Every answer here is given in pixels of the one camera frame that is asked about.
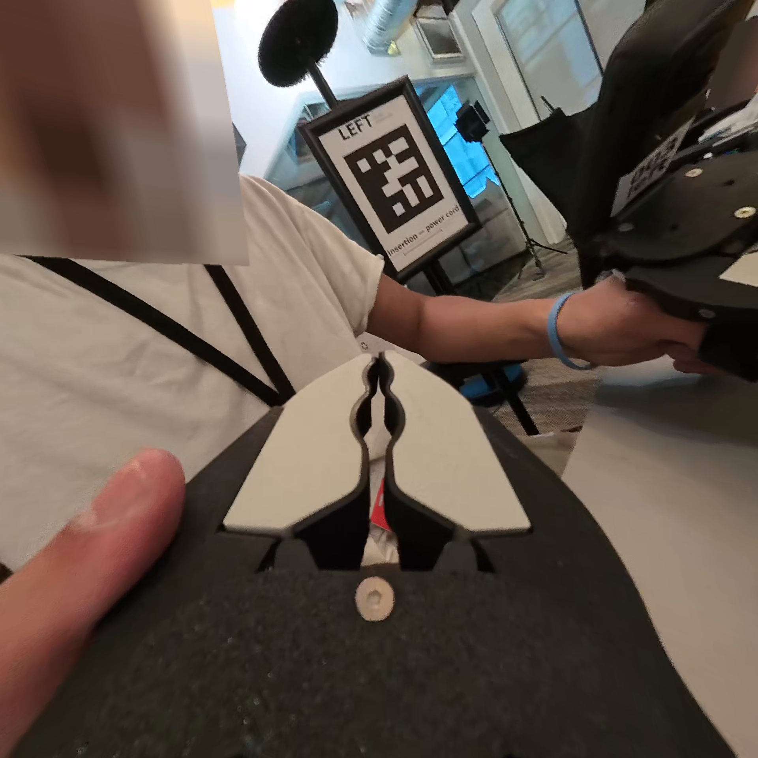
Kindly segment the person's left forearm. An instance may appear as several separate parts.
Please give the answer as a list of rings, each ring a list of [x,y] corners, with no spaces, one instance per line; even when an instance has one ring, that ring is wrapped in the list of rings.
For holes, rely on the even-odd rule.
[[[382,276],[368,333],[441,364],[551,358],[552,308],[547,299],[496,303],[425,296]]]

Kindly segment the silver air duct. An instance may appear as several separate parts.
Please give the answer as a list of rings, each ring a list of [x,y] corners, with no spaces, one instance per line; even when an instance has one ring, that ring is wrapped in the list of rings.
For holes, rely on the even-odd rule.
[[[362,21],[362,42],[370,54],[388,55],[418,1],[370,1]]]

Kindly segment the black photo umbrella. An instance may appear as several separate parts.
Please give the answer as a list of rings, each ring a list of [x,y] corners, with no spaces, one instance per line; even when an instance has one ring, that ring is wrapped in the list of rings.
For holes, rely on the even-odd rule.
[[[555,109],[544,120],[518,131],[503,133],[499,141],[536,187],[569,222],[584,142],[595,106],[567,115]]]

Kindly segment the blue plastic object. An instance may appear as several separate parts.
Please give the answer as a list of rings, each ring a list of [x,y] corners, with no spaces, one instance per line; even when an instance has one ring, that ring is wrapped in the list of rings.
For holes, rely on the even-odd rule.
[[[522,364],[497,365],[490,371],[472,372],[466,376],[460,393],[474,406],[492,409],[508,404],[503,388],[508,384],[516,393],[527,385],[528,371]]]

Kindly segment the person's left hand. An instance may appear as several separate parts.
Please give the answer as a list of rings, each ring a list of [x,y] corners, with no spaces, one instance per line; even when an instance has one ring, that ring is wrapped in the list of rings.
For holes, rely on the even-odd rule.
[[[556,329],[567,356],[594,365],[630,366],[666,356],[685,374],[724,374],[699,358],[705,325],[667,315],[615,275],[570,296]]]

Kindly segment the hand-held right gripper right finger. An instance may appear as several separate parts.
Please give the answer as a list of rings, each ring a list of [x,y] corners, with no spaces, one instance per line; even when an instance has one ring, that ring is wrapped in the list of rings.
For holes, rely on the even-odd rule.
[[[525,507],[471,404],[400,353],[381,355],[390,442],[384,511],[402,570],[433,570],[450,544],[478,567],[473,542],[524,535]]]

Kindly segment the black easel stand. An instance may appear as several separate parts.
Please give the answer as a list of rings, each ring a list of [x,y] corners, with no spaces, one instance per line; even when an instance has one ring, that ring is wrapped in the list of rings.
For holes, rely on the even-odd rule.
[[[338,10],[332,1],[288,1],[274,13],[259,44],[259,69],[272,86],[287,89],[306,77],[316,85],[327,111],[338,100],[325,80],[320,62],[334,46]],[[438,295],[454,293],[440,262],[423,272]]]

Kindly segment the grey desk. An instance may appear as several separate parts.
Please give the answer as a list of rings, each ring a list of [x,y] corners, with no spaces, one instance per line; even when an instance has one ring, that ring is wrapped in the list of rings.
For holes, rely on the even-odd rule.
[[[756,384],[609,368],[563,475],[738,756],[757,753],[756,435]]]

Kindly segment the person's white t-shirt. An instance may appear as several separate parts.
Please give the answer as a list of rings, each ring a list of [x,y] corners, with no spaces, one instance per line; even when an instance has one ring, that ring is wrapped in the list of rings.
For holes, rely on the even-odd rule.
[[[295,390],[361,353],[384,260],[240,175],[250,252],[228,273]],[[120,309],[21,257],[1,262],[1,557],[16,570],[111,473],[158,448],[192,478],[268,407]]]

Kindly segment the person's right hand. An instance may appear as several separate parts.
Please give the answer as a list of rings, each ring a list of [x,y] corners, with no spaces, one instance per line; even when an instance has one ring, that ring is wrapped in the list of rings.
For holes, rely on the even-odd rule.
[[[184,498],[180,462],[164,450],[143,450],[2,583],[2,756],[68,677],[106,612],[166,551]]]

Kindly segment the blue wristband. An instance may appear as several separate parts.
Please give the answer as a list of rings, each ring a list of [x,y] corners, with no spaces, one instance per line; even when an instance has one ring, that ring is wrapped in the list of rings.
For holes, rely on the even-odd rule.
[[[560,339],[558,332],[558,319],[562,313],[562,310],[569,299],[572,298],[575,294],[577,294],[577,292],[568,292],[561,295],[555,300],[548,314],[546,336],[553,356],[565,367],[573,371],[593,371],[597,366],[592,362],[577,362],[573,358],[569,357],[565,351],[565,347]]]

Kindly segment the black light on tripod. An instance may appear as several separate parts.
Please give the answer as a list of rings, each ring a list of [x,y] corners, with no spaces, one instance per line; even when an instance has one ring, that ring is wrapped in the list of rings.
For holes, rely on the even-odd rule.
[[[456,130],[467,143],[478,144],[486,155],[488,163],[493,168],[493,172],[498,179],[499,185],[507,198],[508,204],[511,207],[518,227],[524,236],[525,250],[535,264],[535,280],[541,280],[545,278],[546,270],[543,261],[538,254],[538,250],[552,251],[559,255],[566,255],[566,253],[553,246],[538,242],[527,229],[527,226],[518,211],[516,202],[511,193],[508,191],[506,181],[500,176],[497,165],[491,157],[490,152],[488,151],[488,147],[484,142],[484,138],[489,133],[488,124],[490,121],[490,117],[487,115],[484,107],[479,101],[475,101],[474,103],[469,102],[462,105],[462,107],[456,113]]]

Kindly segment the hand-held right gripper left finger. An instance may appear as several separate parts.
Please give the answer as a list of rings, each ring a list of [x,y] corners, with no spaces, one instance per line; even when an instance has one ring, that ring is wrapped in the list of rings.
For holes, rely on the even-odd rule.
[[[371,524],[373,364],[363,353],[285,404],[223,518],[226,532],[300,540],[319,569],[361,567]]]

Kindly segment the black framed sign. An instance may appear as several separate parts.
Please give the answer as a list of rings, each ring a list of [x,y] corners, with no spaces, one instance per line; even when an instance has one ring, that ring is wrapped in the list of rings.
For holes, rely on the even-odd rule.
[[[298,131],[395,281],[407,283],[480,230],[407,76],[338,101]]]

